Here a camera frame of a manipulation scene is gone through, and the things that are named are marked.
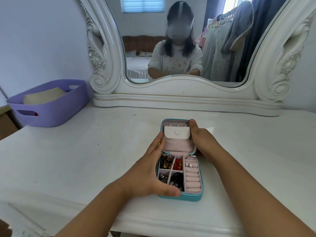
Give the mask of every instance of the person's left hand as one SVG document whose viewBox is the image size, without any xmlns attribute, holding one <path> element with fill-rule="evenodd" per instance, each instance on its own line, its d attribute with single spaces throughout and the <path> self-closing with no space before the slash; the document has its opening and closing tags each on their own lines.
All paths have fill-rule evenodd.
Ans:
<svg viewBox="0 0 316 237">
<path fill-rule="evenodd" d="M 160 132 L 148 147 L 146 153 L 115 182 L 130 197 L 142 197 L 151 194 L 178 197 L 180 190 L 164 184 L 157 179 L 156 164 L 165 146 L 163 133 Z"/>
</svg>

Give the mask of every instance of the long hair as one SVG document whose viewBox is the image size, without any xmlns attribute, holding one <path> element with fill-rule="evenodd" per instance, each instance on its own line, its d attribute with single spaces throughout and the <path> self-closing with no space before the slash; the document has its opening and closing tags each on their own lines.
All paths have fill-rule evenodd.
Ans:
<svg viewBox="0 0 316 237">
<path fill-rule="evenodd" d="M 168 25 L 170 25 L 172 21 L 178 18 L 179 5 L 180 5 L 180 1 L 177 1 L 170 7 L 168 11 L 168 16 L 167 16 Z M 192 8 L 185 1 L 183 2 L 182 16 L 187 17 L 190 21 L 192 21 L 194 17 Z M 166 54 L 167 56 L 173 56 L 174 53 L 173 53 L 173 48 L 172 48 L 172 39 L 170 39 L 167 34 L 166 34 L 166 37 L 167 39 L 165 40 L 165 43 L 163 44 L 162 49 L 161 49 L 162 55 Z M 184 42 L 182 55 L 185 57 L 191 55 L 194 48 L 195 48 L 195 42 L 193 40 L 193 28 L 192 28 L 190 35 Z"/>
</svg>

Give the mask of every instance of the open jewelry box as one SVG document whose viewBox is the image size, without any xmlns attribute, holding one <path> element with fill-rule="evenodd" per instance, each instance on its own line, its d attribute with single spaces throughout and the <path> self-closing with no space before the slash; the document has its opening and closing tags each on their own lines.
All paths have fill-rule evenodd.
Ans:
<svg viewBox="0 0 316 237">
<path fill-rule="evenodd" d="M 197 149 L 192 140 L 189 120 L 165 119 L 161 131 L 166 143 L 157 163 L 157 178 L 164 183 L 180 186 L 181 196 L 160 197 L 199 201 L 203 194 L 203 180 L 200 163 L 194 156 Z"/>
</svg>

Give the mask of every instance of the wooden headboard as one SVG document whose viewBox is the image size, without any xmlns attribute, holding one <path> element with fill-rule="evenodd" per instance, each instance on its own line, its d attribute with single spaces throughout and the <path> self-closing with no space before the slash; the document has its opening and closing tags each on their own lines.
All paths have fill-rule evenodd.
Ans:
<svg viewBox="0 0 316 237">
<path fill-rule="evenodd" d="M 125 51 L 133 51 L 136 50 L 137 55 L 140 51 L 145 52 L 153 52 L 155 46 L 158 42 L 165 40 L 166 37 L 163 36 L 157 36 L 157 37 L 151 37 L 151 36 L 124 36 L 122 37 Z"/>
</svg>

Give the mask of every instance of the white shirt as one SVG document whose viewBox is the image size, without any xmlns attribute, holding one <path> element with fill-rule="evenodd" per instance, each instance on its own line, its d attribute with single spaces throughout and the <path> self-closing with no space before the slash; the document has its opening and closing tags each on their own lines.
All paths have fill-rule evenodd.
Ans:
<svg viewBox="0 0 316 237">
<path fill-rule="evenodd" d="M 161 47 L 165 41 L 159 42 L 153 51 L 152 58 L 148 63 L 148 68 L 153 67 L 160 72 L 167 73 L 169 75 L 184 74 L 187 71 L 191 71 L 198 68 L 202 73 L 202 51 L 198 46 L 195 46 L 192 54 L 185 57 L 182 54 L 184 46 L 176 46 L 172 44 L 173 56 L 161 55 Z"/>
</svg>

